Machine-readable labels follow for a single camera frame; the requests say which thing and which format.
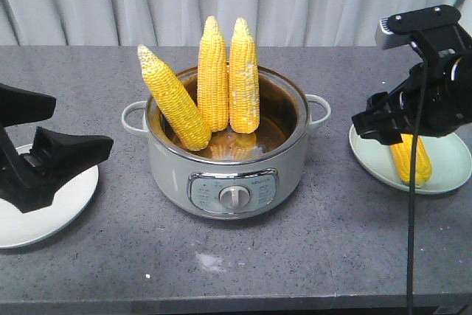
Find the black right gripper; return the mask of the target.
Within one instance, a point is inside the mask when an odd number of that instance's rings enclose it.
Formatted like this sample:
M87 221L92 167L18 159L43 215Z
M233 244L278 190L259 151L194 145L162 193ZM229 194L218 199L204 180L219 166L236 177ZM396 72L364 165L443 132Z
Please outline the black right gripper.
M471 63L453 62L442 77L426 84L420 97L424 65L409 71L409 77L391 92L379 92L367 101L366 111L351 117L362 139L374 139L382 145L403 140L414 126L421 136L445 136L471 122Z

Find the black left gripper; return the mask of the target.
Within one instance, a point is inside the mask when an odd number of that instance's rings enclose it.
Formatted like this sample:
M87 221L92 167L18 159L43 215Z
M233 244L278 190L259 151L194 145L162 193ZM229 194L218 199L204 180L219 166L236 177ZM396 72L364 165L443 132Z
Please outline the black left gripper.
M19 155L4 127L47 120L56 98L1 84L1 199L22 213L49 207L59 181L108 159L113 139L70 135L38 127L28 161Z

